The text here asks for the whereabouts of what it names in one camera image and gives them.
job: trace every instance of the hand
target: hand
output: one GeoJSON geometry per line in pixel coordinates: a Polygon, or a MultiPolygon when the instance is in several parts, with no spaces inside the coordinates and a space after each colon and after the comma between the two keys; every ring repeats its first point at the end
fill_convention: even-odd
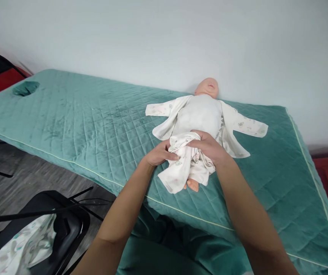
{"type": "Polygon", "coordinates": [[[169,139],[159,143],[153,150],[151,150],[142,160],[145,160],[148,164],[156,167],[162,164],[166,160],[178,160],[179,157],[174,153],[169,153],[170,147],[169,139]]]}
{"type": "Polygon", "coordinates": [[[199,134],[201,140],[192,140],[187,146],[200,149],[205,156],[212,160],[215,166],[234,162],[233,158],[209,133],[199,130],[192,130],[191,132],[199,134]]]}

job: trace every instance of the onesie sleeve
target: onesie sleeve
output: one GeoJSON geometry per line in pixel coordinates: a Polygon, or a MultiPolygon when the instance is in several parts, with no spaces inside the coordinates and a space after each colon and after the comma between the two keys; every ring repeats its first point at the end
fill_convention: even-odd
{"type": "Polygon", "coordinates": [[[146,106],[146,116],[169,116],[172,111],[174,100],[159,103],[159,104],[148,104],[146,106]]]}
{"type": "Polygon", "coordinates": [[[262,138],[267,134],[268,125],[254,119],[247,118],[237,112],[235,115],[233,130],[250,136],[262,138]]]}

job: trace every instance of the white baby clothing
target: white baby clothing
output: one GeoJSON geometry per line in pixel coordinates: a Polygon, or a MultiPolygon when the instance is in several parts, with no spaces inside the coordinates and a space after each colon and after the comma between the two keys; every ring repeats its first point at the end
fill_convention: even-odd
{"type": "Polygon", "coordinates": [[[169,193],[181,191],[189,178],[206,186],[215,171],[212,161],[201,150],[186,146],[194,139],[201,140],[195,132],[181,133],[169,139],[168,151],[177,154],[179,160],[168,160],[169,167],[158,175],[169,193]]]}
{"type": "Polygon", "coordinates": [[[216,138],[221,128],[221,115],[221,103],[216,99],[206,94],[191,97],[179,110],[172,135],[196,129],[216,138]]]}
{"type": "Polygon", "coordinates": [[[0,274],[28,275],[29,268],[52,254],[56,214],[38,217],[0,249],[0,274]]]}
{"type": "Polygon", "coordinates": [[[166,140],[174,133],[180,134],[192,129],[202,130],[210,133],[233,158],[250,156],[236,140],[233,131],[262,138],[268,130],[266,124],[243,116],[235,108],[209,95],[187,95],[165,103],[149,104],[145,114],[168,117],[153,129],[153,135],[158,139],[166,140]]]}

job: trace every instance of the baby onesie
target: baby onesie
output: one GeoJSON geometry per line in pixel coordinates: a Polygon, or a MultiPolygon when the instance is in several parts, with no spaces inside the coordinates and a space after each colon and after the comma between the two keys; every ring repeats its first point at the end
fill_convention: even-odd
{"type": "Polygon", "coordinates": [[[201,140],[195,132],[181,133],[169,139],[168,151],[177,154],[179,160],[168,160],[169,167],[158,175],[169,193],[181,191],[188,178],[206,186],[209,176],[215,171],[212,161],[200,149],[186,146],[194,139],[201,140]]]}
{"type": "Polygon", "coordinates": [[[198,148],[186,146],[199,135],[191,130],[208,132],[233,158],[249,157],[235,138],[233,131],[262,138],[268,126],[247,118],[221,100],[209,95],[187,95],[174,100],[149,104],[147,116],[167,116],[168,119],[153,129],[153,135],[160,140],[170,139],[170,152],[180,157],[170,161],[169,167],[158,176],[170,193],[177,193],[184,187],[188,178],[207,185],[209,175],[215,167],[198,148]]]}
{"type": "Polygon", "coordinates": [[[211,96],[203,94],[191,97],[180,109],[172,135],[200,130],[216,138],[221,128],[221,104],[211,96]]]}

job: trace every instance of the cloth fold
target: cloth fold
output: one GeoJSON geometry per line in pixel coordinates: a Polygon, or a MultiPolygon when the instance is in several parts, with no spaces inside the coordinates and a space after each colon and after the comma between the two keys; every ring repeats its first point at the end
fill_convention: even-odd
{"type": "Polygon", "coordinates": [[[215,171],[212,161],[200,149],[187,146],[195,139],[201,140],[195,132],[185,132],[169,139],[168,151],[177,154],[179,160],[168,160],[169,167],[158,175],[169,193],[181,191],[189,178],[206,186],[209,176],[215,171]]]}

